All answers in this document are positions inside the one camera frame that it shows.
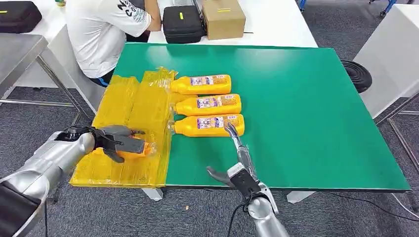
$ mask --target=metal table frame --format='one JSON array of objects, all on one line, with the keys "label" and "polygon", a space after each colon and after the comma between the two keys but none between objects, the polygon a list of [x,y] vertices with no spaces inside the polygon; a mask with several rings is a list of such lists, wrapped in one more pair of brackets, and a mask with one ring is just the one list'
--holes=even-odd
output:
[{"label": "metal table frame", "polygon": [[403,137],[403,134],[400,132],[399,127],[396,125],[393,118],[396,115],[413,115],[413,116],[419,115],[418,111],[406,111],[406,110],[404,110],[408,105],[410,105],[418,97],[419,97],[419,91],[416,94],[414,94],[413,96],[411,96],[410,98],[408,98],[401,105],[399,105],[396,109],[391,111],[389,114],[387,114],[385,117],[383,117],[380,121],[378,121],[376,123],[376,125],[378,126],[380,123],[382,123],[385,120],[389,122],[391,128],[396,133],[397,138],[399,139],[403,148],[407,152],[407,154],[408,154],[410,160],[412,161],[413,165],[415,166],[417,172],[419,172],[419,161],[416,158],[415,154],[413,153],[412,149],[407,144],[405,138]]},{"label": "metal table frame", "polygon": [[72,124],[76,124],[81,116],[88,120],[92,120],[90,116],[70,93],[70,91],[65,87],[63,82],[58,78],[56,73],[51,69],[51,67],[46,63],[46,61],[41,56],[42,52],[47,49],[48,42],[42,36],[32,36],[38,37],[35,45],[32,49],[27,52],[23,59],[9,72],[6,77],[0,81],[0,87],[2,87],[1,96],[3,96],[6,88],[12,87],[14,83],[24,74],[27,68],[29,68],[35,61],[41,66],[41,68],[48,74],[51,80],[57,85],[57,87],[67,96],[70,100],[70,103],[59,103],[59,102],[45,102],[45,101],[31,101],[31,100],[14,100],[14,99],[0,99],[0,103],[9,103],[9,104],[26,104],[26,105],[39,105],[39,106],[57,106],[57,107],[74,107],[78,110],[76,117],[74,118]]}]

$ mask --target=bottle label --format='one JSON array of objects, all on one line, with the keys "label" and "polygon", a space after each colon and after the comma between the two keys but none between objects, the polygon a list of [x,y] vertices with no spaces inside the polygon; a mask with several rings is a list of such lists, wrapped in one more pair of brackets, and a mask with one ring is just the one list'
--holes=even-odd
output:
[{"label": "bottle label", "polygon": [[205,77],[192,77],[191,85],[214,85],[226,83],[225,75],[205,76]]},{"label": "bottle label", "polygon": [[221,95],[210,98],[198,98],[198,108],[209,108],[219,107],[223,105],[235,105],[237,101],[234,99],[234,95]]},{"label": "bottle label", "polygon": [[239,120],[236,115],[197,119],[198,129],[224,127],[228,122],[234,126],[239,125]]},{"label": "bottle label", "polygon": [[217,107],[218,102],[215,98],[197,99],[198,108]]}]

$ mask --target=black cable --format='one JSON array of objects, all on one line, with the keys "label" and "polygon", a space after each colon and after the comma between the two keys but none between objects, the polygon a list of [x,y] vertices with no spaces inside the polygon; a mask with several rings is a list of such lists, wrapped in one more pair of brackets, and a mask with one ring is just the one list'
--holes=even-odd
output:
[{"label": "black cable", "polygon": [[356,201],[365,201],[365,202],[368,202],[369,204],[372,204],[372,205],[378,207],[379,209],[381,209],[382,211],[384,211],[384,212],[386,212],[386,213],[388,213],[390,215],[393,215],[393,216],[396,216],[396,217],[399,217],[399,218],[403,218],[403,219],[406,219],[406,220],[410,220],[410,221],[419,222],[419,220],[416,220],[416,219],[412,219],[412,218],[404,217],[404,216],[399,216],[397,214],[391,213],[391,212],[383,209],[382,207],[378,206],[377,204],[373,203],[372,201],[368,201],[368,200],[360,199],[360,198],[353,198],[353,197],[342,196],[342,195],[334,194],[334,193],[331,193],[331,192],[325,192],[325,193],[328,193],[328,194],[331,194],[331,195],[334,195],[334,196],[337,196],[337,197],[341,197],[341,198],[343,197],[343,198],[352,199],[352,200],[356,200]]},{"label": "black cable", "polygon": [[234,216],[236,215],[237,210],[240,207],[243,207],[243,212],[248,213],[248,205],[250,203],[250,201],[253,199],[253,191],[250,190],[250,197],[249,199],[246,199],[246,201],[238,206],[236,206],[236,208],[234,208],[233,214],[230,217],[230,224],[228,225],[228,232],[227,232],[227,237],[230,237],[231,234],[231,227],[233,226],[233,220],[234,220]]},{"label": "black cable", "polygon": [[233,214],[230,217],[230,224],[228,226],[227,237],[230,237],[231,227],[233,225],[234,216],[236,215],[237,210],[239,210],[240,207],[245,207],[245,205],[246,205],[246,203],[242,203],[242,204],[236,206],[236,208],[234,208]]},{"label": "black cable", "polygon": [[47,214],[46,214],[46,203],[45,203],[45,211],[44,211],[44,217],[45,217],[45,237],[48,237],[48,223],[47,223]]}]

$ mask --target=black carrying case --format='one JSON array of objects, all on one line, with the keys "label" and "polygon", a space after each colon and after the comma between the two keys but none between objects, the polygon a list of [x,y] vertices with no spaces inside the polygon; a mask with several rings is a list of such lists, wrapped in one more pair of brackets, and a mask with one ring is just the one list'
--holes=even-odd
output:
[{"label": "black carrying case", "polygon": [[168,43],[196,43],[204,36],[195,6],[169,6],[163,13],[163,32]]},{"label": "black carrying case", "polygon": [[41,20],[31,1],[0,1],[0,33],[31,32]]}]

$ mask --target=white t-shirt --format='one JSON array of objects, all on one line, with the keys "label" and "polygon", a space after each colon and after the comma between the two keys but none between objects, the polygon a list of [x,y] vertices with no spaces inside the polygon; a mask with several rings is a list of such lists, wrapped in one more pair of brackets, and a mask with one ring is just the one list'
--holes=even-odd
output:
[{"label": "white t-shirt", "polygon": [[66,20],[81,70],[89,78],[99,78],[116,67],[125,33],[140,36],[151,16],[128,0],[67,0]]}]

